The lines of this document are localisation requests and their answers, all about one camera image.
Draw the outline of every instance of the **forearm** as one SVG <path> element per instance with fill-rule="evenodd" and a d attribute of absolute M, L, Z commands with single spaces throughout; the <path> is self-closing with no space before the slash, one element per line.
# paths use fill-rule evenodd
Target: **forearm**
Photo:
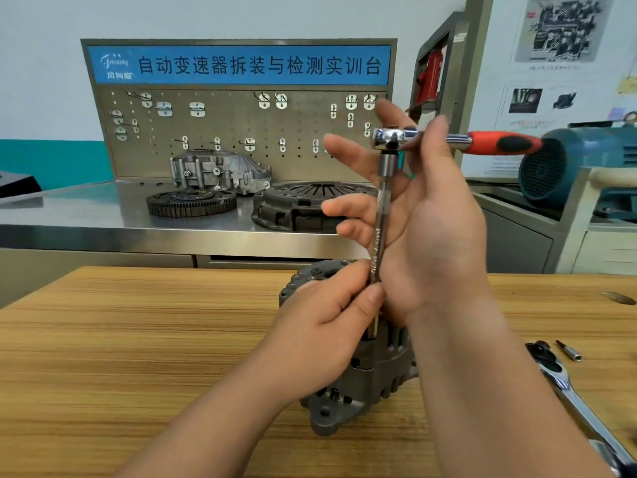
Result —
<path fill-rule="evenodd" d="M 115 478 L 235 478 L 285 407 L 250 360 L 203 394 Z"/>
<path fill-rule="evenodd" d="M 443 475 L 611 477 L 490 297 L 408 318 Z"/>

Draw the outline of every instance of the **wooden table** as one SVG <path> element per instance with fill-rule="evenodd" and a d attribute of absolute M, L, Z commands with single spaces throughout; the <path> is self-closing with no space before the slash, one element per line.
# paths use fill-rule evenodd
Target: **wooden table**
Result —
<path fill-rule="evenodd" d="M 108 476 L 267 331 L 291 272 L 82 268 L 0 310 L 0 476 Z M 637 279 L 493 275 L 524 340 L 564 340 L 573 384 L 631 452 Z M 330 438 L 292 405 L 247 476 L 431 477 L 416 381 Z"/>

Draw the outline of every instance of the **red ratchet handle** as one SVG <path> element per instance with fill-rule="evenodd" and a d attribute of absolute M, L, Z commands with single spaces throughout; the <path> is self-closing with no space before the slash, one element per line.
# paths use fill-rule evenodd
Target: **red ratchet handle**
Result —
<path fill-rule="evenodd" d="M 542 139 L 516 132 L 476 130 L 467 135 L 473 140 L 465 151 L 467 154 L 506 156 L 530 154 L 542 148 Z"/>

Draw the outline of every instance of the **person's left hand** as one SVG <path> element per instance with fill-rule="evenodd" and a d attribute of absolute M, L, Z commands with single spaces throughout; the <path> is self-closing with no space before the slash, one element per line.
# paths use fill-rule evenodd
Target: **person's left hand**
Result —
<path fill-rule="evenodd" d="M 286 404 L 322 389 L 346 369 L 385 299 L 382 284 L 365 287 L 369 274 L 369 260 L 352 263 L 330 279 L 306 283 L 279 310 L 248 361 L 276 381 Z"/>

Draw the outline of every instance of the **hand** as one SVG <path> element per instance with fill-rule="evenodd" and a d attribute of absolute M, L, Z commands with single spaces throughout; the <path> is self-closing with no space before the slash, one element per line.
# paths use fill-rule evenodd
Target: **hand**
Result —
<path fill-rule="evenodd" d="M 348 366 L 385 299 L 382 284 L 366 287 L 369 273 L 369 260 L 347 265 L 306 283 L 279 310 L 249 360 L 278 381 L 285 404 L 322 389 Z"/>
<path fill-rule="evenodd" d="M 415 126 L 398 107 L 379 101 L 376 112 L 385 126 Z M 387 247 L 380 278 L 387 292 L 386 314 L 399 324 L 426 305 L 490 293 L 486 271 L 486 225 L 482 211 L 454 162 L 444 117 L 434 119 L 422 140 L 406 150 L 414 173 L 402 171 L 392 181 Z M 378 152 L 328 134 L 323 143 L 336 159 L 378 186 Z M 376 198 L 351 194 L 323 203 L 328 216 L 347 216 L 338 234 L 370 249 Z"/>

